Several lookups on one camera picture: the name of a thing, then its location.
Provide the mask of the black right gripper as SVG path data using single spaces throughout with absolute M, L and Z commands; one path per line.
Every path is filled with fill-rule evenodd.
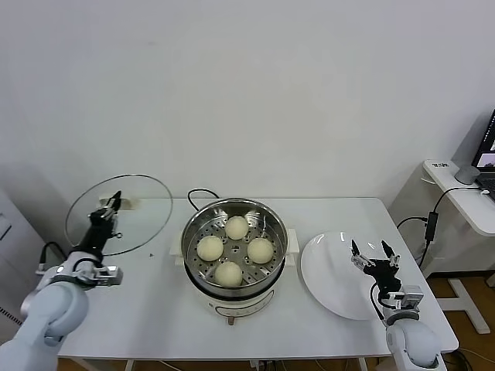
M 401 289 L 401 281 L 395 277 L 400 256 L 396 255 L 392 247 L 384 240 L 381 241 L 381 246 L 388 260 L 370 260 L 360 254 L 355 240 L 351 240 L 351 262 L 365 274 L 374 278 L 379 288 L 379 300 L 389 299 L 391 292 L 399 292 Z

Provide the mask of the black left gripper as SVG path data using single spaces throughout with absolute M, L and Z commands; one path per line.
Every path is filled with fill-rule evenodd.
M 114 215 L 121 208 L 121 190 L 114 196 L 101 199 L 101 207 L 89 215 L 90 227 L 78 245 L 78 250 L 102 256 L 105 244 L 114 235 Z

